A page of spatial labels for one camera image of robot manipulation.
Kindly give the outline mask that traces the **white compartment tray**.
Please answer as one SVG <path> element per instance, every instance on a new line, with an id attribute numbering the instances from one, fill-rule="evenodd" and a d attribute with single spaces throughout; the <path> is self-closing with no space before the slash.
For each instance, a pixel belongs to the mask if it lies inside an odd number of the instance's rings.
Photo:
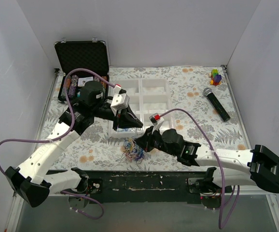
<path id="1" fill-rule="evenodd" d="M 109 136 L 112 138 L 138 137 L 152 126 L 149 117 L 155 113 L 163 114 L 172 109 L 172 97 L 170 87 L 166 79 L 136 78 L 121 79 L 115 81 L 126 90 L 130 97 L 130 108 L 143 123 L 143 127 L 112 129 L 113 123 L 109 123 Z"/>

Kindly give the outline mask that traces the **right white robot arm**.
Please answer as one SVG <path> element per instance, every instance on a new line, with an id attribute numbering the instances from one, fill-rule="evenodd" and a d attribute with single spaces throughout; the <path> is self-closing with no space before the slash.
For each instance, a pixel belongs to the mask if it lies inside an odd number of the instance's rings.
<path id="1" fill-rule="evenodd" d="M 153 127 L 135 142 L 145 152 L 158 149 L 186 166 L 208 166 L 210 170 L 203 185 L 209 192 L 222 186 L 246 185 L 279 193 L 279 156 L 264 145 L 256 145 L 251 150 L 212 151 L 207 146 L 184 140 L 175 129 L 160 133 Z"/>

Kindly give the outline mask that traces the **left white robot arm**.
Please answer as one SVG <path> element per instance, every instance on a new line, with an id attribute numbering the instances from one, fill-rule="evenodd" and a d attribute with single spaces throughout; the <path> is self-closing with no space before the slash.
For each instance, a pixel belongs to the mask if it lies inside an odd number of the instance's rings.
<path id="1" fill-rule="evenodd" d="M 143 127 L 129 106 L 130 98 L 126 90 L 115 85 L 113 92 L 113 96 L 104 97 L 102 83 L 87 82 L 80 96 L 72 100 L 60 116 L 46 143 L 17 168 L 9 167 L 5 171 L 12 189 L 31 207 L 39 206 L 52 193 L 66 189 L 77 193 L 87 190 L 88 175 L 79 168 L 57 174 L 48 174 L 48 171 L 65 149 L 94 123 L 96 117 L 112 121 L 114 130 Z"/>

